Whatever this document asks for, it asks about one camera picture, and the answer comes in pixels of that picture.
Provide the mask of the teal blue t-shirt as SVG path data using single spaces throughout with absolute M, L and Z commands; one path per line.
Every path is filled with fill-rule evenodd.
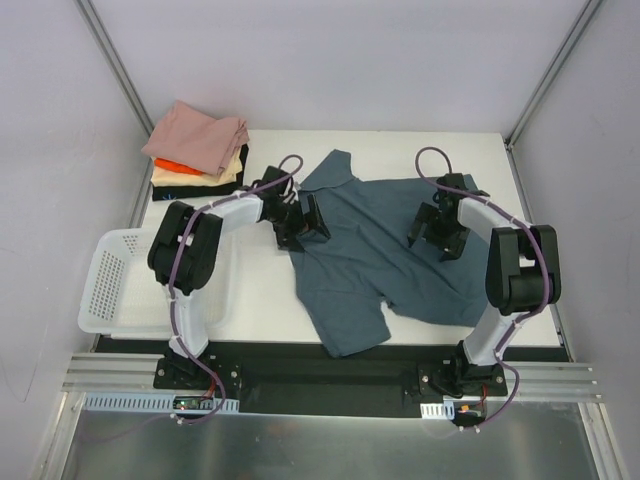
M 460 259 L 407 236 L 434 188 L 419 178 L 363 181 L 351 155 L 333 150 L 302 182 L 330 232 L 298 238 L 290 254 L 296 295 L 328 353 L 345 357 L 390 339 L 381 310 L 437 325 L 473 327 L 485 311 L 487 244 L 475 234 Z

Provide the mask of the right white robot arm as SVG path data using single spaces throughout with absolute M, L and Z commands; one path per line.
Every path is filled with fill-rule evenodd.
M 423 203 L 408 234 L 459 260 L 471 233 L 488 245 L 485 292 L 488 305 L 449 363 L 429 375 L 432 388 L 455 398 L 497 382 L 504 351 L 516 331 L 558 301 L 561 279 L 556 230 L 530 225 L 506 213 L 479 190 L 467 188 L 460 173 L 429 180 L 433 203 Z

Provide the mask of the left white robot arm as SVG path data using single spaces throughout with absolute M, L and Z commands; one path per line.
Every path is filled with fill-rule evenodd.
M 214 273 L 222 238 L 262 221 L 272 224 L 283 250 L 302 252 L 305 237 L 331 238 L 315 196 L 301 200 L 293 175 L 274 166 L 250 186 L 203 207 L 174 200 L 160 223 L 147 264 L 167 292 L 169 348 L 183 358 L 176 375 L 188 388 L 202 388 L 211 377 L 210 363 L 200 357 L 209 339 L 197 297 Z

